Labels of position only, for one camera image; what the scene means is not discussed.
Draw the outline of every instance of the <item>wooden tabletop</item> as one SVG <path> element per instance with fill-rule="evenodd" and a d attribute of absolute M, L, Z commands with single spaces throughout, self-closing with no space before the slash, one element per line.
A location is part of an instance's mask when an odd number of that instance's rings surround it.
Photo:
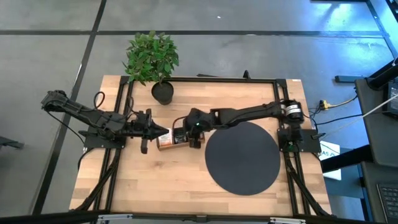
<path fill-rule="evenodd" d="M 101 91 L 106 99 L 102 110 L 112 111 L 118 92 L 120 76 L 105 75 Z M 173 120 L 185 116 L 191 108 L 209 111 L 210 108 L 245 108 L 274 101 L 271 84 L 173 82 L 171 104 L 160 105 L 150 90 L 153 83 L 143 86 L 135 82 L 132 96 L 134 110 L 152 108 L 154 121 L 169 128 Z M 301 102 L 308 114 L 300 80 L 287 80 L 290 99 Z M 262 126 L 277 140 L 278 120 L 264 118 L 252 121 Z M 302 128 L 311 128 L 308 119 Z M 112 201 L 112 212 L 173 213 L 207 215 L 292 215 L 287 174 L 281 154 L 280 171 L 276 181 L 262 193 L 241 196 L 229 193 L 216 184 L 205 163 L 206 144 L 201 149 L 182 147 L 160 152 L 156 142 L 148 142 L 148 154 L 141 154 L 141 139 L 127 139 L 122 150 Z M 79 206 L 93 190 L 100 176 L 104 149 L 94 149 L 81 162 L 70 208 Z M 310 153 L 301 153 L 305 184 L 317 202 L 331 212 L 325 181 L 319 160 Z M 108 186 L 104 188 L 100 208 L 104 208 Z M 298 209 L 303 213 L 300 191 L 296 186 Z"/>

